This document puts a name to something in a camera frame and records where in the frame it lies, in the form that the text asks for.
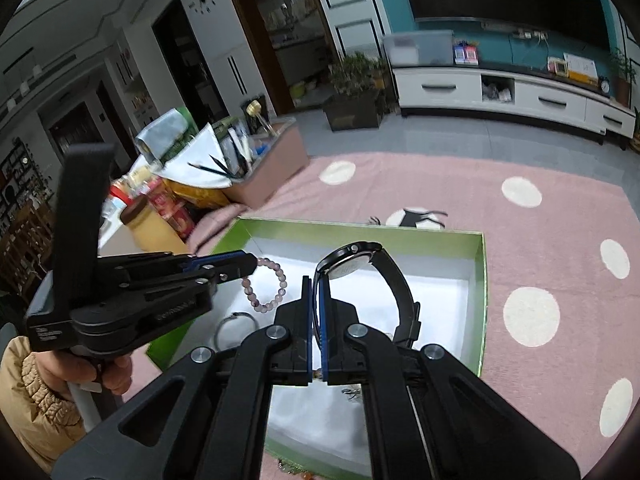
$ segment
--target teal wall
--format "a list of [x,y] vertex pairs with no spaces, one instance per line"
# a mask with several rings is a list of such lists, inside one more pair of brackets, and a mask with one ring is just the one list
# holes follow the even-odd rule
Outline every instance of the teal wall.
[[[615,48],[616,33],[613,16],[608,0],[601,0],[607,22],[610,46]],[[420,22],[416,23],[409,0],[382,0],[389,25],[393,32],[409,32],[411,30],[430,30],[450,28],[457,40],[477,41],[480,58],[485,61],[505,62],[531,66],[546,67],[546,44],[544,41],[536,46],[538,40],[517,40],[504,32],[487,32],[482,30],[479,22]],[[550,56],[560,57],[565,52],[593,59],[599,75],[610,77],[607,64],[609,53],[583,41],[574,40],[558,33],[550,33],[548,38]]]

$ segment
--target hand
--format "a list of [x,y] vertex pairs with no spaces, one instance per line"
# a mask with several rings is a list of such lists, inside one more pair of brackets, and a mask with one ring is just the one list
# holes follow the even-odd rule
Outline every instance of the hand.
[[[88,383],[95,381],[97,372],[94,366],[81,357],[69,352],[34,352],[36,364],[42,381],[66,400],[73,400],[69,383]],[[122,395],[131,386],[132,363],[130,355],[117,357],[108,363],[102,373],[102,385],[114,395]]]

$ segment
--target black wristwatch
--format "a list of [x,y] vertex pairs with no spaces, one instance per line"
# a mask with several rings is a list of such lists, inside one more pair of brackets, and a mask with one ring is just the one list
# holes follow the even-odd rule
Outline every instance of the black wristwatch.
[[[384,247],[377,242],[353,242],[336,249],[326,256],[316,267],[313,282],[313,297],[316,298],[318,281],[322,275],[335,280],[363,268],[366,264],[373,265],[385,279],[386,284],[398,304],[400,323],[396,327],[393,342],[404,348],[411,348],[420,333],[420,303],[414,302],[411,289]],[[318,303],[314,300],[314,336],[318,346],[320,343],[320,327],[318,322]]]

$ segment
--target black planter box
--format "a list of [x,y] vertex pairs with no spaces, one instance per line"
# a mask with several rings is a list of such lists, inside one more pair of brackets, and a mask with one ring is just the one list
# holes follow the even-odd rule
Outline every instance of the black planter box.
[[384,110],[380,90],[365,92],[356,97],[332,96],[322,105],[333,132],[379,128]]

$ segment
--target drawer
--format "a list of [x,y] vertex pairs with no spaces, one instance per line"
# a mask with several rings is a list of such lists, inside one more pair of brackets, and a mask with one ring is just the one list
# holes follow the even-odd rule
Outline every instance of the drawer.
[[610,130],[631,138],[634,136],[636,118],[612,106],[587,99],[586,123],[603,134]]
[[394,71],[401,107],[464,107],[482,102],[479,73],[446,70]]
[[516,81],[515,105],[534,110],[541,119],[559,120],[563,123],[583,123],[587,98],[545,86]]

